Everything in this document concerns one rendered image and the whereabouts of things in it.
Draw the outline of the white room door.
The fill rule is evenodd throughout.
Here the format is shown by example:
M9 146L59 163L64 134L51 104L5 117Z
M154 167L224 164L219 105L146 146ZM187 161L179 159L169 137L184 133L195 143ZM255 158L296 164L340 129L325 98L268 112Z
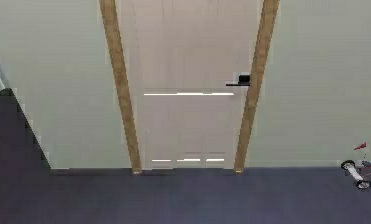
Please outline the white room door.
M133 173L244 170L279 2L99 0Z

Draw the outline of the red and white toy vehicle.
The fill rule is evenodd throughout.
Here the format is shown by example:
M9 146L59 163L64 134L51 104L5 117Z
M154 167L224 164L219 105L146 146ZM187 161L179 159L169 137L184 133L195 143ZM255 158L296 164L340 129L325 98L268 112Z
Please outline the red and white toy vehicle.
M371 172L362 174L363 170L371 169L371 161L368 161L366 156L367 151L364 152L359 166L356 165L354 160L345 160L340 165L341 169L344 170L346 174L354 178L354 186L361 191L371 188L371 181L367 179L367 177L371 175Z

